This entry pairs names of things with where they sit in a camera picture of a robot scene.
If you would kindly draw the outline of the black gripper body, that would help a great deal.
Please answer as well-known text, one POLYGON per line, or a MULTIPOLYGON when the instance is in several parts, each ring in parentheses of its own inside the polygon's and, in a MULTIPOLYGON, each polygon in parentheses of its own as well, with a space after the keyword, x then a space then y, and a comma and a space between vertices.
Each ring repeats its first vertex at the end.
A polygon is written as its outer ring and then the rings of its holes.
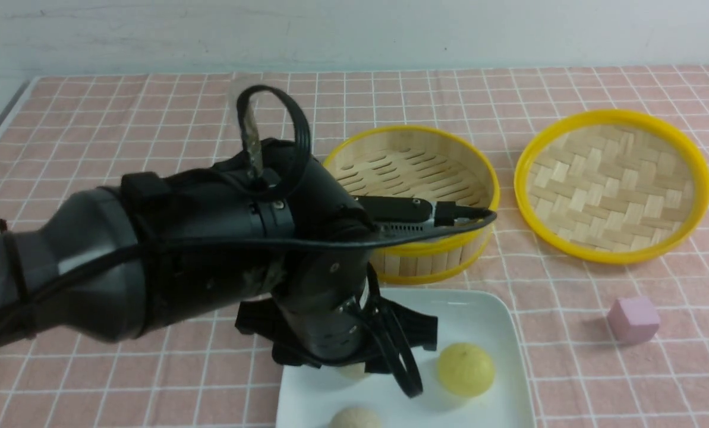
POLYGON ((282 366, 360 366, 393 376, 417 374, 413 349, 435 351, 438 336, 436 316, 384 298, 372 265, 242 303, 235 327, 270 341, 282 366))

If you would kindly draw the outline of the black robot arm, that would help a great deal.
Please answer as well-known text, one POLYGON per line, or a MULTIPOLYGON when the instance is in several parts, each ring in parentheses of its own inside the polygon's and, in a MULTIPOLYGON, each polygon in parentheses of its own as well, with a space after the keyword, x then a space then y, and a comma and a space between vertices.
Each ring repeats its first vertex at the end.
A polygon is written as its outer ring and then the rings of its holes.
POLYGON ((119 343, 238 304, 235 327, 286 366, 413 376, 438 320, 384 298, 390 244, 310 153, 308 132, 210 168, 74 193, 45 225, 0 220, 0 348, 68 327, 119 343))

